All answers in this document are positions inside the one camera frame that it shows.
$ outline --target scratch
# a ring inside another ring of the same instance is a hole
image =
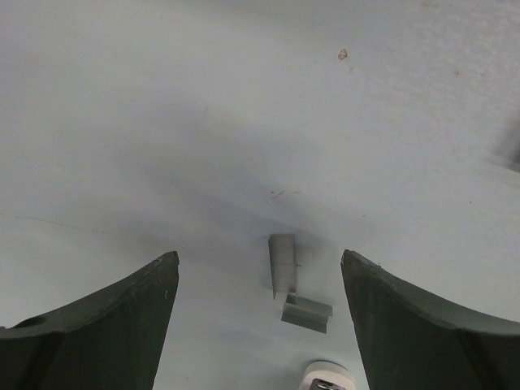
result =
[[[1,217],[10,217],[10,215],[5,214],[5,213],[0,213],[0,216]],[[24,215],[13,215],[12,218],[15,218],[15,219],[26,219],[26,220],[30,220],[30,221],[38,221],[38,222],[43,222],[43,223],[50,223],[51,225],[61,226],[62,228],[83,230],[84,232],[106,234],[105,232],[103,232],[101,230],[94,230],[94,229],[88,229],[86,227],[78,227],[78,226],[67,225],[65,223],[50,221],[48,219],[43,219],[43,218],[28,217],[28,216],[24,216]]]
[[[271,199],[269,199],[268,201],[266,201],[266,203],[269,203],[270,201],[274,201],[277,197],[279,197],[280,195],[283,195],[284,193],[286,193],[287,191],[284,190],[280,193],[277,193],[274,197],[272,197]]]

